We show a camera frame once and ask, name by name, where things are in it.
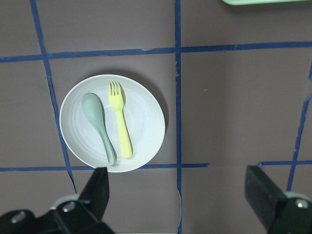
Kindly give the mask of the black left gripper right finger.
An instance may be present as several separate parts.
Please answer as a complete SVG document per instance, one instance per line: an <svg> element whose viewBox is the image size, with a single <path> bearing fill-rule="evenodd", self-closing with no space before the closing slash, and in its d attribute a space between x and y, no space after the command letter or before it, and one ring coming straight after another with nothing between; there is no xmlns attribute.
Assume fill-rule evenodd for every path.
<svg viewBox="0 0 312 234"><path fill-rule="evenodd" d="M247 166L245 198L265 229L270 229L288 198L258 166Z"/></svg>

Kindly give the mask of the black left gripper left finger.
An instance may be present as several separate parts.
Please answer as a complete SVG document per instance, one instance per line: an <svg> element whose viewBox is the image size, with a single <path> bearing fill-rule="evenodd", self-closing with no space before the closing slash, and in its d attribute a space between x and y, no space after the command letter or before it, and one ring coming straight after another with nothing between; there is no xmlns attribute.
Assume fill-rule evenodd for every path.
<svg viewBox="0 0 312 234"><path fill-rule="evenodd" d="M96 168L78 197L87 210L102 221L109 201L109 179L106 167Z"/></svg>

